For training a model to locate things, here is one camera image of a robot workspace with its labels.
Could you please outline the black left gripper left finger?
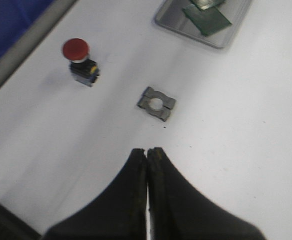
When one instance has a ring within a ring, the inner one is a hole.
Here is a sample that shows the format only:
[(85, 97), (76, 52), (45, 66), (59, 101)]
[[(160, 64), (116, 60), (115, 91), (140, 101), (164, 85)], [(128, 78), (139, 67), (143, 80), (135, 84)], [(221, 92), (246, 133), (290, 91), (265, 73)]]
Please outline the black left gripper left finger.
[(132, 149), (126, 163), (92, 202), (49, 228), (44, 240), (146, 239), (147, 174), (141, 148)]

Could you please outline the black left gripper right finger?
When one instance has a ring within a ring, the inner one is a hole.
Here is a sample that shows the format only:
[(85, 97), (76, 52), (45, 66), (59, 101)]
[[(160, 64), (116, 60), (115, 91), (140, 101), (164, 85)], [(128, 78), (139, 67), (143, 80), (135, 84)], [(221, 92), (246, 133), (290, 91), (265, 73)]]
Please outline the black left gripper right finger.
[(148, 187), (154, 240), (263, 240), (254, 225), (194, 188), (160, 147), (149, 149)]

